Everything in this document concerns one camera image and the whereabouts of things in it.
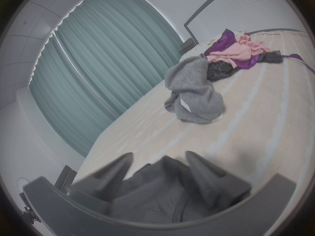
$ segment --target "curtain fold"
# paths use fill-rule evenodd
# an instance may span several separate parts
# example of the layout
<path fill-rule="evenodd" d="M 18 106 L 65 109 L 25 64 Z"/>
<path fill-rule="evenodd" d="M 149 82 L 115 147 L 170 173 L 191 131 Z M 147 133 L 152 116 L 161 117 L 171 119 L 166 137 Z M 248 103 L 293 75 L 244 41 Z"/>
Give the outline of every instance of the curtain fold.
<path fill-rule="evenodd" d="M 106 127 L 164 79 L 181 44 L 145 0 L 84 0 L 46 44 L 30 89 L 55 131 L 86 156 Z"/>

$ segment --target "curtain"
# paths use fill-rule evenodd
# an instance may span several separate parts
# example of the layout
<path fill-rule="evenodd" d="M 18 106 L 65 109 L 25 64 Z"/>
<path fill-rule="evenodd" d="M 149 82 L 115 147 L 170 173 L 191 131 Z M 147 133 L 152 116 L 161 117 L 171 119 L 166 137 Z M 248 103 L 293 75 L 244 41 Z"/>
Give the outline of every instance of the curtain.
<path fill-rule="evenodd" d="M 86 156 L 106 127 L 164 79 L 181 44 L 145 0 L 84 0 L 45 45 L 30 90 L 54 130 Z"/>

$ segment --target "pile of clothes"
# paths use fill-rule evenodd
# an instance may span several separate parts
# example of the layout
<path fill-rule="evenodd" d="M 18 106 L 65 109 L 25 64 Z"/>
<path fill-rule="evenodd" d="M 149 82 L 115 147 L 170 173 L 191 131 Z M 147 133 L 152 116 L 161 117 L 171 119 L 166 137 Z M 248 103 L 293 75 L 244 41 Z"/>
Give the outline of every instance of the pile of clothes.
<path fill-rule="evenodd" d="M 171 67 L 165 86 L 172 91 L 164 107 L 179 120 L 207 124 L 223 117 L 223 97 L 212 82 L 250 69 L 257 62 L 282 63 L 280 51 L 272 51 L 250 35 L 234 35 L 226 29 L 222 37 L 200 56 L 190 57 Z"/>

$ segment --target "bed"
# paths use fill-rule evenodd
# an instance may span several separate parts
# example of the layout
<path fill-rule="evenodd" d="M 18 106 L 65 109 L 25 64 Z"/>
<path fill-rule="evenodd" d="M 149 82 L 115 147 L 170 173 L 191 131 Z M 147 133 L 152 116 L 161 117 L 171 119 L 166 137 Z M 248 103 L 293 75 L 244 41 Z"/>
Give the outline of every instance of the bed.
<path fill-rule="evenodd" d="M 315 68 L 315 50 L 303 32 L 259 32 L 251 37 L 283 55 L 297 53 Z M 203 53 L 209 42 L 181 60 Z M 164 155 L 185 163 L 185 151 L 190 150 L 247 180 L 252 193 L 281 173 L 297 183 L 292 209 L 315 167 L 315 75 L 300 61 L 284 59 L 282 64 L 257 63 L 214 82 L 214 87 L 223 95 L 223 119 L 198 125 L 177 120 L 164 109 L 170 91 L 164 81 L 159 83 L 100 134 L 74 182 L 127 152 L 134 153 L 130 177 Z"/>

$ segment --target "green curtain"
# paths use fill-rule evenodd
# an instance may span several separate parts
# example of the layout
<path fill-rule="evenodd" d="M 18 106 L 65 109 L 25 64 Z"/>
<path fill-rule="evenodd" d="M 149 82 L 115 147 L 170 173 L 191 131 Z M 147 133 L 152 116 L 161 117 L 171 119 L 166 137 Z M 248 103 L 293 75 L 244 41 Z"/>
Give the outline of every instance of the green curtain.
<path fill-rule="evenodd" d="M 54 34 L 30 90 L 54 130 L 83 156 L 183 54 L 178 34 L 145 0 L 84 0 Z"/>

